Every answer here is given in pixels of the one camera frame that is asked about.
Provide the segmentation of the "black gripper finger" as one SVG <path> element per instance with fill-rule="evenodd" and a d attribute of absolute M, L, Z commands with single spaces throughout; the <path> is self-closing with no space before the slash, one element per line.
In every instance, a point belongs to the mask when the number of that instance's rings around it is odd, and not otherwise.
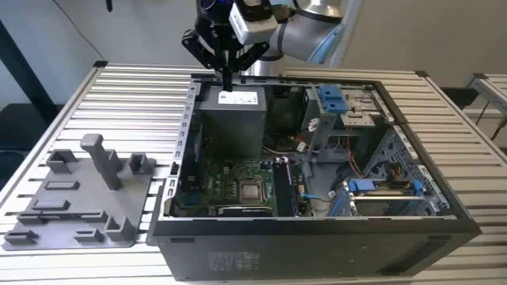
<path fill-rule="evenodd" d="M 181 44 L 207 69 L 213 69 L 221 77 L 223 91 L 229 90 L 229 69 L 227 67 L 225 52 L 216 29 L 204 30 L 204 37 L 196 29 L 184 32 Z"/>
<path fill-rule="evenodd" d="M 251 65 L 255 63 L 257 59 L 264 55 L 269 48 L 269 44 L 267 42 L 255 43 L 251 48 L 243 53 L 237 55 L 239 51 L 243 49 L 241 47 L 236 47 L 229 49 L 227 56 L 227 90 L 231 91 L 233 89 L 232 77 L 239 71 L 245 71 Z"/>

